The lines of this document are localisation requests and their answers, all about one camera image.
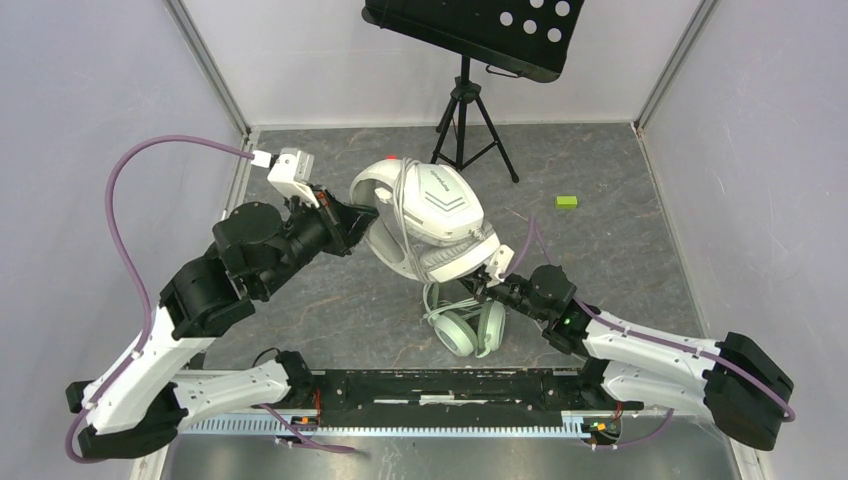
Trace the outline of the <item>green headphones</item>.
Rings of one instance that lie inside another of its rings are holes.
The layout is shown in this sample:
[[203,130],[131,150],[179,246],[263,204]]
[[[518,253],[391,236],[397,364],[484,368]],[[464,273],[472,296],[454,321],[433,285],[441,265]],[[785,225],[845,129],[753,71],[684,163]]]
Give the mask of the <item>green headphones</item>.
[[451,302],[440,297],[439,284],[425,285],[422,301],[423,320],[453,355],[483,358],[501,347],[507,313],[500,302],[474,298]]

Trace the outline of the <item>white grey headphones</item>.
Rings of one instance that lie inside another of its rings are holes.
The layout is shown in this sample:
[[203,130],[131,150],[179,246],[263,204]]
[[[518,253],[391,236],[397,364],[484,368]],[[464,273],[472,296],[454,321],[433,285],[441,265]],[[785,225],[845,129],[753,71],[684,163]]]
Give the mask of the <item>white grey headphones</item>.
[[350,199],[391,209],[364,240],[399,275],[441,284],[480,270],[487,280],[483,264],[502,242],[470,185],[452,168],[381,160],[354,178]]

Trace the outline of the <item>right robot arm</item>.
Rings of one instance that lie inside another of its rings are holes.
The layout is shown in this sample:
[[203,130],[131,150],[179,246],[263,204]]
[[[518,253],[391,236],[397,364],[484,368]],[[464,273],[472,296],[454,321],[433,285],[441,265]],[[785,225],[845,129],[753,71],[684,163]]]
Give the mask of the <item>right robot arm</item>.
[[483,268],[459,278],[477,299],[491,299],[543,324],[555,349],[585,359],[577,382],[591,408],[610,401],[657,405],[706,416],[726,436],[774,449],[781,427],[796,420],[794,383],[750,337],[681,336],[626,321],[590,305],[559,266],[497,280]]

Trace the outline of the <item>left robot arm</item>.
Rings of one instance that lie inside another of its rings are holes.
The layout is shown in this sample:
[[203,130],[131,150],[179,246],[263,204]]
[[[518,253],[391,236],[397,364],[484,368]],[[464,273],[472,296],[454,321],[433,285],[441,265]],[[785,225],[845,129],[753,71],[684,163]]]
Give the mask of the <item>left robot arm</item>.
[[312,407],[319,395],[301,354],[283,351],[240,372],[195,383],[176,374],[232,326],[253,315],[317,255],[349,255],[378,218],[319,191],[318,203],[284,210],[251,202],[213,226],[213,243],[186,264],[147,308],[123,357],[92,381],[66,390],[74,421],[67,455],[78,463],[135,459],[214,416],[262,404]]

